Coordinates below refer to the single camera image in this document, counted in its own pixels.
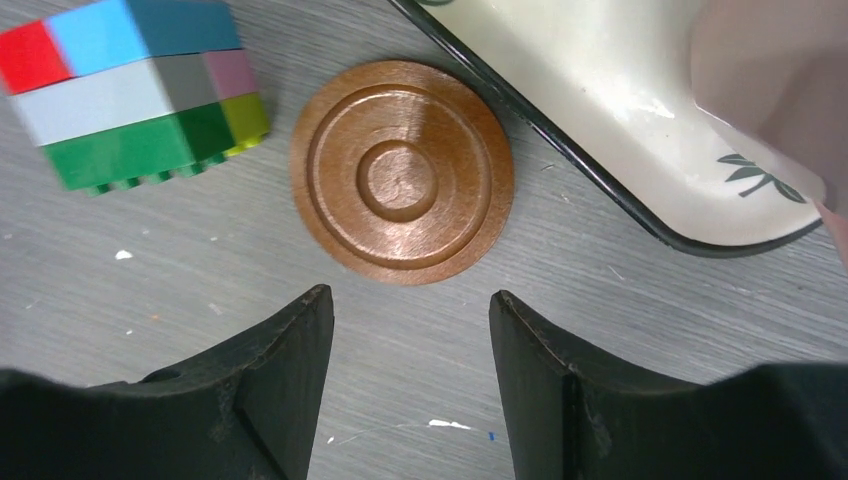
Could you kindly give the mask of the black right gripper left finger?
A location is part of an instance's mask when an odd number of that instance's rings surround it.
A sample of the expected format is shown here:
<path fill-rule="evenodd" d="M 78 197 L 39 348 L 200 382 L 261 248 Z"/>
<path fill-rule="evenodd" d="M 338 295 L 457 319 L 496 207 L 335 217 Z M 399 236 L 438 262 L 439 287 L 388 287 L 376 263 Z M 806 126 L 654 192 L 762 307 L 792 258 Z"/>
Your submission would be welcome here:
<path fill-rule="evenodd" d="M 304 479 L 334 330 L 317 285 L 136 383 L 1 373 L 5 479 Z"/>

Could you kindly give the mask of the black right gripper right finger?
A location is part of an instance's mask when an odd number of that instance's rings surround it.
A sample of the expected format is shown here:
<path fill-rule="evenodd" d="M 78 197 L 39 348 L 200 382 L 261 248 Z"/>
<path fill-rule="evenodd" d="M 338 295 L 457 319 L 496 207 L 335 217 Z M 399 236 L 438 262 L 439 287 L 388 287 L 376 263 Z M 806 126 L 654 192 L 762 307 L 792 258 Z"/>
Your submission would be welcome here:
<path fill-rule="evenodd" d="M 847 475 L 843 364 L 763 364 L 699 385 L 617 357 L 508 291 L 489 321 L 519 479 Z"/>

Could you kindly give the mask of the brown coaster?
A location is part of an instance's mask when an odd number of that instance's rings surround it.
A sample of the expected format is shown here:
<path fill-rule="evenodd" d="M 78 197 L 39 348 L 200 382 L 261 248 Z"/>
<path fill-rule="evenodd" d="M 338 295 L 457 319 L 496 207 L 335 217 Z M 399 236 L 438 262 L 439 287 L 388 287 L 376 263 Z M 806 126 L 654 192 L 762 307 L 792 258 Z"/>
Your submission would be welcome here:
<path fill-rule="evenodd" d="M 305 104 L 291 189 L 313 238 L 374 280 L 423 285 L 479 261 L 514 199 L 514 162 L 489 106 L 449 73 L 409 60 L 350 68 Z"/>

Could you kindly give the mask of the multicolour toy brick block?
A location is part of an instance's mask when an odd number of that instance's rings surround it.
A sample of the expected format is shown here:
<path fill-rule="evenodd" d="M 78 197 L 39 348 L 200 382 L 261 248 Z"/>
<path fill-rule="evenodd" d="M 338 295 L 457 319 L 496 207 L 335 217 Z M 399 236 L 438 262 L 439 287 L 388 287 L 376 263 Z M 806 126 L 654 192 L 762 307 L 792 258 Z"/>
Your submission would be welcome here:
<path fill-rule="evenodd" d="M 223 1 L 96 1 L 1 35 L 1 86 L 62 186 L 193 176 L 271 126 Z"/>

